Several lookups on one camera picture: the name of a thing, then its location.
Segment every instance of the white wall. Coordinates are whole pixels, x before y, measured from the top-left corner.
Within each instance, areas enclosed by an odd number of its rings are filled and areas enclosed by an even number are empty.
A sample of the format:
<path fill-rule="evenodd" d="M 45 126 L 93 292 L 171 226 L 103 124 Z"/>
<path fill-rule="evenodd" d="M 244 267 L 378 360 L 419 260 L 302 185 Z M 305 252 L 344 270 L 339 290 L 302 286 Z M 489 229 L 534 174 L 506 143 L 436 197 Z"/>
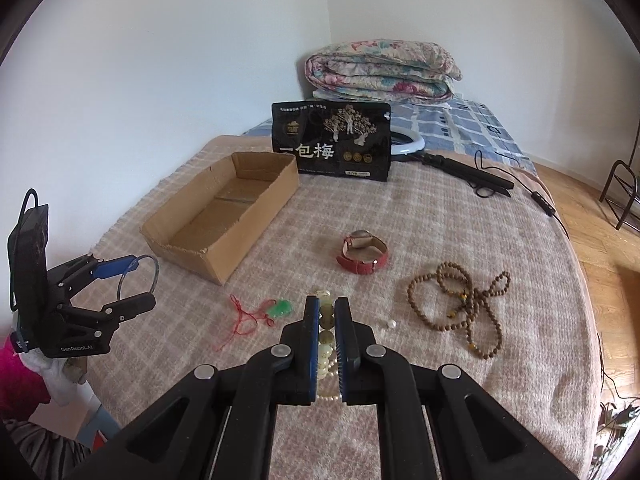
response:
<path fill-rule="evenodd" d="M 329 40 L 326 0 L 45 0 L 0 67 L 0 240 L 34 187 L 49 265 L 84 253 L 209 139 L 301 98 Z"/>
<path fill-rule="evenodd" d="M 435 41 L 520 147 L 603 184 L 628 158 L 640 57 L 603 0 L 328 0 L 332 41 Z"/>

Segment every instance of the bed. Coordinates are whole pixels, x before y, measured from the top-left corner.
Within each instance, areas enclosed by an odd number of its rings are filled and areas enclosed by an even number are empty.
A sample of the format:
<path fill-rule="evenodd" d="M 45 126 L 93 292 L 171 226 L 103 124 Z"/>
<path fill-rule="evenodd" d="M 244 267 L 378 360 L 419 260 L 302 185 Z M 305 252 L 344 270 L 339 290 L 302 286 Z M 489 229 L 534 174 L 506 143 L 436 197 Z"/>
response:
<path fill-rule="evenodd" d="M 530 160 L 483 105 L 456 100 L 450 108 L 395 105 L 393 124 L 412 127 L 427 147 L 463 162 L 480 147 L 528 186 L 543 183 Z M 265 122 L 242 137 L 213 139 L 189 162 L 159 182 L 94 247 L 101 258 L 149 252 L 143 221 L 212 162 L 236 151 L 269 151 Z M 214 350 L 232 329 L 229 295 L 247 310 L 266 298 L 286 298 L 299 319 L 304 299 L 318 289 L 350 297 L 354 319 L 371 325 L 380 344 L 415 364 L 453 362 L 510 411 L 572 471 L 583 477 L 591 461 L 600 388 L 598 345 L 586 282 L 562 228 L 516 186 L 512 198 L 477 197 L 468 184 L 435 168 L 393 162 L 387 183 L 300 176 L 301 186 L 224 286 L 161 260 L 151 312 L 121 325 L 111 352 L 90 359 L 90 383 L 105 408 L 127 424 L 198 364 L 243 364 L 276 344 L 284 322 L 260 324 Z M 335 261 L 342 237 L 366 228 L 386 241 L 388 265 L 372 276 L 345 272 Z M 504 347 L 493 359 L 469 351 L 459 332 L 428 330 L 406 298 L 416 274 L 443 261 L 465 267 L 479 288 L 503 270 L 510 291 L 493 304 Z M 124 294 L 145 290 L 151 266 L 127 276 Z M 116 283 L 97 282 L 76 304 L 100 308 L 113 301 Z M 420 306 L 446 319 L 447 298 L 424 285 Z M 396 329 L 386 322 L 397 321 Z M 478 338 L 491 340 L 481 318 Z M 319 393 L 337 393 L 335 378 Z M 282 407 L 274 437 L 271 478 L 371 479 L 380 476 L 374 408 L 319 401 L 311 408 Z"/>

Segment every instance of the folded quilt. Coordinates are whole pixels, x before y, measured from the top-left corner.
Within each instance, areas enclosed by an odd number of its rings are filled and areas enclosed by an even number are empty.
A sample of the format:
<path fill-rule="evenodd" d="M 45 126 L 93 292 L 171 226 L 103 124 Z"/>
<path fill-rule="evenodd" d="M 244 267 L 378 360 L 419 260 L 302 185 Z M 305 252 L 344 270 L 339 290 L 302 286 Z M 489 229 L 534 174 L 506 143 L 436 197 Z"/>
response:
<path fill-rule="evenodd" d="M 306 78 L 343 99 L 434 104 L 454 95 L 460 69 L 436 43 L 370 40 L 326 46 L 306 60 Z"/>

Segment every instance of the wristwatch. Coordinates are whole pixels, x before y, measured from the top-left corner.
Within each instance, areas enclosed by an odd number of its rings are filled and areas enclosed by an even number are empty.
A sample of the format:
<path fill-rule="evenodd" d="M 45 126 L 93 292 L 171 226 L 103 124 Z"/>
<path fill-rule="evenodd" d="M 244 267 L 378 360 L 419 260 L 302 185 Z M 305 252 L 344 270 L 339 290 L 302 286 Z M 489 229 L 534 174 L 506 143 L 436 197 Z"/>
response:
<path fill-rule="evenodd" d="M 375 247 L 380 251 L 380 256 L 375 260 L 363 262 L 354 260 L 348 255 L 349 249 L 363 249 L 365 247 Z M 386 265 L 388 257 L 388 249 L 386 244 L 378 237 L 372 235 L 369 231 L 354 231 L 344 239 L 342 245 L 342 253 L 336 256 L 336 260 L 349 272 L 354 274 L 373 274 L 374 271 L 381 269 Z"/>

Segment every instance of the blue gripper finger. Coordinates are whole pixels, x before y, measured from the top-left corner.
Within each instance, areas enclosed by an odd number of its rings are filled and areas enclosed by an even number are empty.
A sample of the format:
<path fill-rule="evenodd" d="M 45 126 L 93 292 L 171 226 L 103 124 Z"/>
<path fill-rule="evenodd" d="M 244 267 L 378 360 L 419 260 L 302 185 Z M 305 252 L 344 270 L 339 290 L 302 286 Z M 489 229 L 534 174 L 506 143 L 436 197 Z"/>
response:
<path fill-rule="evenodd" d="M 115 260 L 109 260 L 108 262 L 102 262 L 95 267 L 92 275 L 94 278 L 103 280 L 104 278 L 111 278 L 117 276 L 125 271 L 136 270 L 138 268 L 138 262 L 135 261 L 136 257 L 133 254 L 129 256 L 123 256 L 116 258 Z"/>

